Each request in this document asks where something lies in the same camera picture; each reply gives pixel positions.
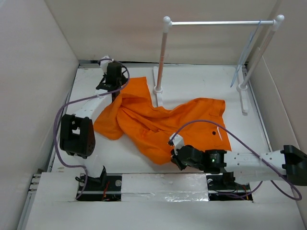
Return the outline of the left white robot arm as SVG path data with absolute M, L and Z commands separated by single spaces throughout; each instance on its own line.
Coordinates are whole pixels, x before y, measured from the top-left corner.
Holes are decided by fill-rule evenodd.
M 94 122 L 101 112 L 112 104 L 120 90 L 129 81 L 128 69 L 120 62 L 104 58 L 103 79 L 96 86 L 93 96 L 78 99 L 66 106 L 84 101 L 85 104 L 73 114 L 65 114 L 61 118 L 59 146 L 57 149 L 74 157 L 78 164 L 73 168 L 83 168 L 85 174 L 78 178 L 81 183 L 89 183 L 96 190 L 102 190 L 107 184 L 105 167 L 100 163 L 95 149 Z

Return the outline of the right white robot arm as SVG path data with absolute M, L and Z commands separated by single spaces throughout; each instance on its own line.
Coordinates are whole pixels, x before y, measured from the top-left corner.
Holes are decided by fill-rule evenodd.
M 307 185 L 307 155 L 292 145 L 260 157 L 222 149 L 201 151 L 191 145 L 172 150 L 171 155 L 171 161 L 180 170 L 191 167 L 209 174 L 227 173 L 222 176 L 222 183 L 228 189 L 238 184 L 283 179 L 293 185 Z

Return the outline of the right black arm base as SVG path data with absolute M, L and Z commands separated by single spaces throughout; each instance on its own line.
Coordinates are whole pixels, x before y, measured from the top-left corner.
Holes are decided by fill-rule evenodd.
M 235 182 L 232 172 L 206 174 L 209 201 L 252 201 L 250 185 Z

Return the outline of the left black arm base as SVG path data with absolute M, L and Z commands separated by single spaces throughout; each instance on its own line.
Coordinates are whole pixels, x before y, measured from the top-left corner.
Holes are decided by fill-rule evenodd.
M 81 176 L 81 179 L 76 178 L 76 180 L 79 181 L 78 201 L 121 201 L 122 174 L 107 174 L 103 182 L 89 177 L 83 193 L 81 190 L 85 176 Z

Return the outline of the orange trousers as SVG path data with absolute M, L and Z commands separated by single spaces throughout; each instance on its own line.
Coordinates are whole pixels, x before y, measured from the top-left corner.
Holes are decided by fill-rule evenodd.
M 171 160 L 169 137 L 191 121 L 179 133 L 185 144 L 202 151 L 231 150 L 227 133 L 217 127 L 224 125 L 224 111 L 225 101 L 210 98 L 196 98 L 173 110 L 154 107 L 146 78 L 132 78 L 95 120 L 94 130 L 110 140 L 125 134 L 152 162 L 165 164 Z

